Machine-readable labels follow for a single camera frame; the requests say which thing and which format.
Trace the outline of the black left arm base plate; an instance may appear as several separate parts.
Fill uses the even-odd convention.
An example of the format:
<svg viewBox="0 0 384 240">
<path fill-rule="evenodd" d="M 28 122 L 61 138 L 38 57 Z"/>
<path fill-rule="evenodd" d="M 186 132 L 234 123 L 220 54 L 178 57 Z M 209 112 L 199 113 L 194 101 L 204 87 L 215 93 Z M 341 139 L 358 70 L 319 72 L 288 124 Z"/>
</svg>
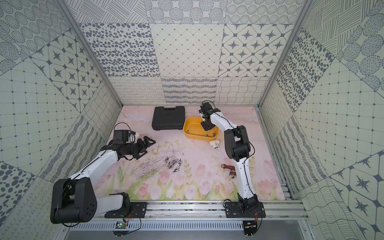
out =
<svg viewBox="0 0 384 240">
<path fill-rule="evenodd" d="M 144 218 L 147 211 L 147 202 L 131 202 L 127 193 L 111 194 L 109 197 L 122 197 L 122 204 L 119 209 L 105 213 L 106 219 L 112 218 Z"/>
</svg>

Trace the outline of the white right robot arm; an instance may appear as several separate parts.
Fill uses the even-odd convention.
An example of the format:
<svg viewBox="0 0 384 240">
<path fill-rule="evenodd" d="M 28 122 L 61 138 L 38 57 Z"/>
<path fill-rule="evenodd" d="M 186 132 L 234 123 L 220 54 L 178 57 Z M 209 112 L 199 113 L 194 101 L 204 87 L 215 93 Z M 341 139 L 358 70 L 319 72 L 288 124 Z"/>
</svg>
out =
<svg viewBox="0 0 384 240">
<path fill-rule="evenodd" d="M 233 160 L 238 179 L 238 204 L 243 212 L 259 207 L 259 200 L 252 185 L 249 158 L 255 148 L 250 143 L 247 130 L 229 121 L 218 109 L 199 110 L 205 131 L 218 127 L 224 133 L 225 151 Z"/>
</svg>

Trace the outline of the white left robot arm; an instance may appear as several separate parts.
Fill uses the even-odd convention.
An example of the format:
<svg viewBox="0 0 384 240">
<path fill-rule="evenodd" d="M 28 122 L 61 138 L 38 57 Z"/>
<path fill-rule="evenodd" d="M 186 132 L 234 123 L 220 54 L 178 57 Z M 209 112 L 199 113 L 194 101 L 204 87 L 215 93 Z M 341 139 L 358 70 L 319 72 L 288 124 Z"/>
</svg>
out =
<svg viewBox="0 0 384 240">
<path fill-rule="evenodd" d="M 132 156 L 138 160 L 155 143 L 156 141 L 147 136 L 134 141 L 127 138 L 111 140 L 84 168 L 67 179 L 57 180 L 53 187 L 51 222 L 74 227 L 99 215 L 123 219 L 133 216 L 134 207 L 131 206 L 127 193 L 98 198 L 94 187 L 105 172 L 120 159 Z"/>
</svg>

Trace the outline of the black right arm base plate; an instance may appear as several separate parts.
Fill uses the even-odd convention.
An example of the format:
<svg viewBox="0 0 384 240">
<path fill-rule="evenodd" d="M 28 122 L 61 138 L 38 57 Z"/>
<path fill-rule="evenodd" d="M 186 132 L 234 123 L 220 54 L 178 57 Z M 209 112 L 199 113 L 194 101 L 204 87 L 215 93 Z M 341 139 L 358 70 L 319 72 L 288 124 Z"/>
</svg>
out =
<svg viewBox="0 0 384 240">
<path fill-rule="evenodd" d="M 265 218 L 265 208 L 258 196 L 254 195 L 249 199 L 243 199 L 238 195 L 238 201 L 224 200 L 223 207 L 227 218 Z"/>
</svg>

